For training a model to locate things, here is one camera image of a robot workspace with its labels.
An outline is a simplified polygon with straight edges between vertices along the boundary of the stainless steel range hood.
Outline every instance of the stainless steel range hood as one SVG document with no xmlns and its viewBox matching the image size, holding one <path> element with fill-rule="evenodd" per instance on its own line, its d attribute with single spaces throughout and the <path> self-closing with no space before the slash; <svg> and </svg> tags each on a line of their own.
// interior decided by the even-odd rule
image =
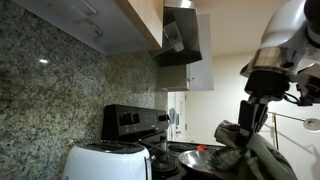
<svg viewBox="0 0 320 180">
<path fill-rule="evenodd" d="M 202 60 L 195 4 L 188 0 L 165 0 L 162 48 L 150 51 L 160 66 Z"/>
</svg>

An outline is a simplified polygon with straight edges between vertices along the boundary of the granite wall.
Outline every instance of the granite wall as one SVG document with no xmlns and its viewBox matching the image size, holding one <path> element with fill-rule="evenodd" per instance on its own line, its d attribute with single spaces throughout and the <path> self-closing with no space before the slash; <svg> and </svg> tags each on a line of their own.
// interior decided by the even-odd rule
<svg viewBox="0 0 320 180">
<path fill-rule="evenodd" d="M 106 57 L 0 0 L 0 179 L 60 179 L 69 140 L 99 139 L 106 105 L 165 110 L 157 74 L 146 52 Z"/>
</svg>

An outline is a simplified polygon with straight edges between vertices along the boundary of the oven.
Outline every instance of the oven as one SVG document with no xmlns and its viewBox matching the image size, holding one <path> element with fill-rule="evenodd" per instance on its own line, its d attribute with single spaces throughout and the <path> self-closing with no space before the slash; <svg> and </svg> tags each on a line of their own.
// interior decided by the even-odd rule
<svg viewBox="0 0 320 180">
<path fill-rule="evenodd" d="M 200 144 L 185 142 L 166 142 L 164 153 L 155 149 L 163 148 L 161 143 L 166 139 L 169 116 L 166 111 L 138 108 L 123 105 L 105 107 L 101 140 L 116 140 L 130 143 L 142 143 L 154 157 L 151 163 L 152 179 L 179 180 L 199 179 L 197 175 L 188 173 L 180 164 L 180 153 L 196 150 Z M 207 150 L 219 150 L 223 146 L 205 145 Z"/>
</svg>

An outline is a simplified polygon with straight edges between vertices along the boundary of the white wall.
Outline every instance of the white wall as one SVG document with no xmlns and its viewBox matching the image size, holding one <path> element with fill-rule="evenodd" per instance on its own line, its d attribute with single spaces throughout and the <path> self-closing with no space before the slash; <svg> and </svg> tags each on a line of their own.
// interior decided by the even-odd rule
<svg viewBox="0 0 320 180">
<path fill-rule="evenodd" d="M 242 54 L 214 58 L 215 90 L 186 93 L 186 141 L 216 144 L 214 131 L 218 124 L 224 119 L 237 123 L 240 101 L 248 98 L 243 90 L 247 79 L 239 71 L 252 57 L 253 54 Z M 307 64 L 310 61 L 303 61 L 300 67 Z M 295 86 L 289 92 L 298 96 Z M 296 118 L 320 118 L 319 110 L 319 105 L 297 107 L 286 101 L 269 104 L 269 111 Z M 277 116 L 277 122 L 280 152 L 289 160 L 298 179 L 320 179 L 320 133 L 308 132 L 299 121 Z M 274 127 L 271 116 L 266 125 Z M 269 127 L 264 126 L 260 134 L 274 144 Z"/>
</svg>

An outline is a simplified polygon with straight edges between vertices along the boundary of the green cloth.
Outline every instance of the green cloth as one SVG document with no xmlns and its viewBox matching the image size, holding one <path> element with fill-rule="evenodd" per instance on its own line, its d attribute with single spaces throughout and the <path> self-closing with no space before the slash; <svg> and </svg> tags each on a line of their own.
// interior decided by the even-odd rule
<svg viewBox="0 0 320 180">
<path fill-rule="evenodd" d="M 235 144 L 239 125 L 223 121 L 216 129 L 217 142 L 226 147 L 206 160 L 207 168 L 224 172 L 236 171 L 239 180 L 295 180 L 287 160 L 269 142 L 253 133 L 246 148 Z"/>
</svg>

